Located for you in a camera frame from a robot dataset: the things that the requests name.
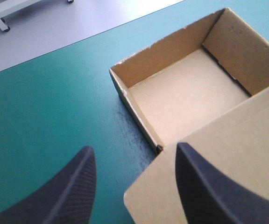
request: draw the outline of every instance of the box flap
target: box flap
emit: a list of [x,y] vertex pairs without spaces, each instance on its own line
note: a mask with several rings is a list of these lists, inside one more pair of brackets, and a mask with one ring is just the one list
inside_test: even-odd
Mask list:
[[230,9],[203,45],[250,94],[269,86],[269,43]]
[[187,224],[174,166],[164,152],[125,192],[124,204],[137,224]]
[[[219,171],[269,200],[269,88],[182,139]],[[124,203],[137,224],[187,223],[175,177],[176,143],[130,186]]]
[[[269,200],[269,88],[180,140],[219,171]],[[176,144],[165,149],[175,162]]]

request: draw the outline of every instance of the green table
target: green table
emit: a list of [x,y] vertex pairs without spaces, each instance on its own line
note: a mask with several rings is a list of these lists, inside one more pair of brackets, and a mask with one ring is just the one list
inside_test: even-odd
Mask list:
[[108,69],[222,7],[269,40],[269,1],[187,0],[0,72],[0,211],[91,145],[98,178],[91,223],[133,223],[123,193],[155,155]]

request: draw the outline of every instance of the textured rubber pad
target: textured rubber pad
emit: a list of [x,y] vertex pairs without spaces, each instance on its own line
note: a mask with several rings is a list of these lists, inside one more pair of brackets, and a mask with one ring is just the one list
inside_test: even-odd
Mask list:
[[0,213],[0,224],[86,224],[96,189],[91,147],[78,154],[45,185]]
[[176,181],[189,224],[269,224],[269,201],[234,182],[178,143]]

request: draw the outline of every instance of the cardboard box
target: cardboard box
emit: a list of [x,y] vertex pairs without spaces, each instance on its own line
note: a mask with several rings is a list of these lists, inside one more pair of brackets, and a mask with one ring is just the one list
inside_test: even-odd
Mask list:
[[269,199],[269,43],[233,11],[170,34],[110,73],[160,153],[125,193],[136,223],[186,223],[175,180],[177,142]]

